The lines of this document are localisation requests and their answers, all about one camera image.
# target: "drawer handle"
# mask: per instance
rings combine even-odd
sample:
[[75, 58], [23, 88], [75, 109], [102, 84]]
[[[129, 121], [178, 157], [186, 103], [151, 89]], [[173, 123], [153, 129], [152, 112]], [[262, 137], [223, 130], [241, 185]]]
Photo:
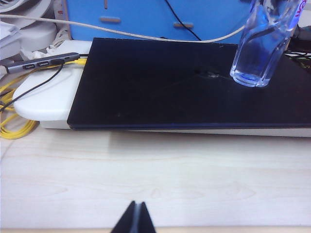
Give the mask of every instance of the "drawer handle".
[[[184, 23], [186, 28], [193, 28], [193, 23]], [[174, 23], [175, 28], [183, 28], [184, 26], [181, 23]]]
[[121, 19], [117, 17], [100, 17], [99, 19], [105, 23], [121, 23]]

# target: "bottle label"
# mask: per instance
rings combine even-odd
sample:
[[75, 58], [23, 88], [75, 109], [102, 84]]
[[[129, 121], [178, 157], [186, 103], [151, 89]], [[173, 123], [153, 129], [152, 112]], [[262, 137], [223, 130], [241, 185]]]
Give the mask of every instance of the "bottle label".
[[301, 0], [300, 1], [300, 4], [298, 5], [297, 9], [296, 9], [296, 13], [291, 21], [291, 24], [290, 24], [290, 29], [291, 28], [294, 28], [298, 21], [299, 21], [299, 18], [301, 16], [301, 13], [302, 13], [302, 10], [303, 8], [305, 7], [305, 5], [307, 4], [307, 0]]

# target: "light wood grain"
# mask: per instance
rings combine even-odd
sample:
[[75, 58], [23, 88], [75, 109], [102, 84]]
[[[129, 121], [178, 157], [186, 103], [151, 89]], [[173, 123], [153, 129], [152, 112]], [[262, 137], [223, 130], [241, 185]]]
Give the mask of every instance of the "light wood grain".
[[311, 139], [46, 130], [3, 141], [3, 228], [310, 226]]
[[[5, 229], [2, 233], [110, 233], [111, 229]], [[165, 227], [157, 233], [310, 233], [310, 227]]]

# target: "white cable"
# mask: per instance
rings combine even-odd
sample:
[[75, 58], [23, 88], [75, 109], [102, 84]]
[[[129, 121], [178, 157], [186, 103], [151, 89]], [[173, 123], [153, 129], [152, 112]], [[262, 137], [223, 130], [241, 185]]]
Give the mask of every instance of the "white cable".
[[154, 37], [154, 36], [139, 35], [139, 34], [117, 31], [117, 30], [113, 30], [113, 29], [109, 29], [109, 28], [103, 28], [103, 27], [99, 27], [99, 26], [95, 26], [95, 25], [86, 24], [86, 23], [79, 23], [79, 22], [59, 20], [59, 19], [36, 18], [36, 17], [4, 15], [4, 14], [0, 14], [0, 18], [21, 18], [21, 19], [29, 19], [29, 20], [36, 20], [36, 21], [43, 21], [43, 22], [52, 22], [52, 23], [66, 23], [66, 24], [72, 24], [72, 25], [77, 25], [77, 26], [82, 26], [82, 27], [87, 27], [87, 28], [93, 28], [93, 29], [102, 30], [105, 32], [116, 33], [116, 34], [127, 35], [127, 36], [133, 36], [133, 37], [138, 37], [138, 38], [148, 39], [148, 40], [174, 41], [174, 42], [195, 42], [195, 43], [212, 43], [212, 42], [224, 40], [224, 39], [227, 39], [229, 37], [232, 37], [233, 35], [239, 33], [240, 31], [242, 31], [244, 29], [244, 26], [242, 26], [239, 29], [235, 30], [234, 32], [232, 32], [228, 35], [219, 37], [219, 38], [215, 38], [215, 39], [211, 39], [211, 40], [192, 41], [192, 40], [164, 39], [164, 38], [158, 38], [158, 37]]

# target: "yellow cable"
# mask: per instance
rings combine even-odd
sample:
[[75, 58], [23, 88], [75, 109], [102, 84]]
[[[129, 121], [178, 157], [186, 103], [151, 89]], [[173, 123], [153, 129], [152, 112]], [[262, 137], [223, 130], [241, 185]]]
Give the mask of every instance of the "yellow cable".
[[[67, 64], [72, 64], [72, 63], [76, 63], [79, 65], [85, 65], [86, 64], [86, 58], [79, 58], [78, 60], [72, 61], [72, 62], [66, 62], [65, 65]], [[58, 67], [59, 65], [55, 65], [55, 66], [49, 66], [49, 67], [43, 67], [43, 68], [39, 68], [39, 69], [35, 69], [32, 70], [31, 72], [27, 73], [27, 74], [23, 74], [15, 79], [13, 79], [12, 81], [8, 82], [6, 85], [1, 86], [0, 87], [0, 93], [2, 91], [9, 91], [8, 93], [6, 93], [4, 96], [2, 96], [0, 98], [0, 102], [3, 104], [6, 104], [8, 102], [10, 102], [12, 100], [13, 94], [16, 90], [16, 88], [9, 88], [10, 86], [12, 86], [13, 84], [16, 84], [20, 81], [22, 81], [25, 77], [27, 77], [29, 74], [36, 72], [37, 70], [40, 69], [48, 69], [48, 68], [53, 68], [53, 67]], [[15, 112], [13, 107], [7, 107], [5, 110], [9, 111], [9, 112]], [[18, 117], [19, 115], [17, 113], [14, 113], [12, 115], [10, 115], [9, 117], [7, 117], [3, 122], [0, 123], [0, 137], [5, 138], [5, 139], [18, 139], [21, 138], [25, 135], [27, 135], [32, 129], [34, 129], [36, 127], [36, 125], [38, 124], [37, 121], [34, 120], [27, 120], [25, 125], [22, 126], [19, 130], [17, 131], [11, 131], [8, 130], [5, 126], [11, 122], [12, 120], [14, 120], [16, 117]]]

